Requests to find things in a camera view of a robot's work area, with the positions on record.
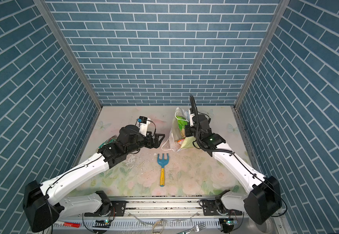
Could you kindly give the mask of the illustrated paper gift bag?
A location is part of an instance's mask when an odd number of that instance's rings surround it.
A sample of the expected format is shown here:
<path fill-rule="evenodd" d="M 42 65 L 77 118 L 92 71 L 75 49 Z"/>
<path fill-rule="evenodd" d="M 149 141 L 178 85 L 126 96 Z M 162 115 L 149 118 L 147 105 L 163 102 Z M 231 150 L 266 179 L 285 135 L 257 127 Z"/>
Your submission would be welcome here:
<path fill-rule="evenodd" d="M 177 107 L 175 110 L 174 119 L 172 121 L 172 127 L 169 133 L 169 137 L 167 141 L 162 145 L 161 149 L 164 151 L 179 152 L 181 150 L 194 148 L 193 142 L 196 139 L 193 136 L 187 137 L 188 142 L 186 144 L 183 144 L 182 146 L 180 146 L 177 143 L 178 140 L 183 139 L 186 136 L 185 136 L 185 133 L 182 133 L 179 130 L 178 123 L 177 123 L 175 116 L 185 117 L 189 122 L 189 113 L 187 113 L 184 109 Z"/>

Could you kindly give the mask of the orange snack packet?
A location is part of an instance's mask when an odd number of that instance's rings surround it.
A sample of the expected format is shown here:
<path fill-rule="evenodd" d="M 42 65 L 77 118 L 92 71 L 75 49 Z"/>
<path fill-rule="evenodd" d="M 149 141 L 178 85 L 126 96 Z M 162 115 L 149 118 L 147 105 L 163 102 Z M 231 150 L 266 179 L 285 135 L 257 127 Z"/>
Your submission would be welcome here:
<path fill-rule="evenodd" d="M 183 144 L 186 144 L 187 142 L 188 142 L 188 139 L 186 137 L 177 141 L 177 143 L 180 146 L 182 146 Z"/>

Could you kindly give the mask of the teal red snack packet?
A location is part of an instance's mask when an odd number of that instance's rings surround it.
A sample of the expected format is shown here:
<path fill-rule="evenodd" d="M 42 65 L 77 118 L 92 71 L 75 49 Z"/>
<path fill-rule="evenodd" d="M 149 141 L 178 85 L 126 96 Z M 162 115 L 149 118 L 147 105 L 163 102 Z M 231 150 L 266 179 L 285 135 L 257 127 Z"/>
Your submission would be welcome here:
<path fill-rule="evenodd" d="M 117 135 L 113 135 L 112 137 L 110 137 L 109 139 L 107 139 L 106 141 L 104 141 L 99 147 L 98 149 L 101 149 L 104 145 L 107 145 L 111 142 L 114 142 L 117 140 Z"/>

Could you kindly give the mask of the green chips bag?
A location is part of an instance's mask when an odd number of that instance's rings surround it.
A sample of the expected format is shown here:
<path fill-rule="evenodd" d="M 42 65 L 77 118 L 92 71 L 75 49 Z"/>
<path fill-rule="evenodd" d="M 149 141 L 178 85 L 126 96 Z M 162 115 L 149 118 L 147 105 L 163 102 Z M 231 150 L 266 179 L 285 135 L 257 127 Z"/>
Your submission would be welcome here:
<path fill-rule="evenodd" d="M 178 123 L 178 127 L 179 130 L 184 133 L 185 132 L 185 127 L 188 124 L 188 120 L 185 117 L 181 117 L 181 116 L 175 116 L 177 123 Z"/>

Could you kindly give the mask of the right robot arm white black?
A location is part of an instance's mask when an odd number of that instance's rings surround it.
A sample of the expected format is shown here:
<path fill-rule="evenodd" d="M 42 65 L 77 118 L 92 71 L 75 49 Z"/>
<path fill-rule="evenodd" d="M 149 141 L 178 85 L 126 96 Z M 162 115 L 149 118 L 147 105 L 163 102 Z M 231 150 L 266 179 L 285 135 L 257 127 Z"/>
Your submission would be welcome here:
<path fill-rule="evenodd" d="M 205 115 L 190 114 L 185 134 L 194 136 L 201 150 L 220 162 L 238 179 L 247 192 L 241 210 L 255 223 L 263 224 L 282 207 L 279 181 L 274 176 L 266 177 L 258 172 L 233 152 L 224 138 L 212 132 Z"/>

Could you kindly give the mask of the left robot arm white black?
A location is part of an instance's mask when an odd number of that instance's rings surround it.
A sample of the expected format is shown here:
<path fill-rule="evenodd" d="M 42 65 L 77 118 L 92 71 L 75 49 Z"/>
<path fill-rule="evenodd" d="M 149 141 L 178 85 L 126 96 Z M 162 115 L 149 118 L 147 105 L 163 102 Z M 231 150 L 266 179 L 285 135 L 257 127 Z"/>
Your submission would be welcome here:
<path fill-rule="evenodd" d="M 22 206 L 32 232 L 44 231 L 62 217 L 80 213 L 108 215 L 111 202 L 102 191 L 72 200 L 66 196 L 94 176 L 125 161 L 127 155 L 141 148 L 159 148 L 165 135 L 156 132 L 142 134 L 141 129 L 135 125 L 122 127 L 116 140 L 102 145 L 80 165 L 42 183 L 29 182 L 24 189 Z"/>

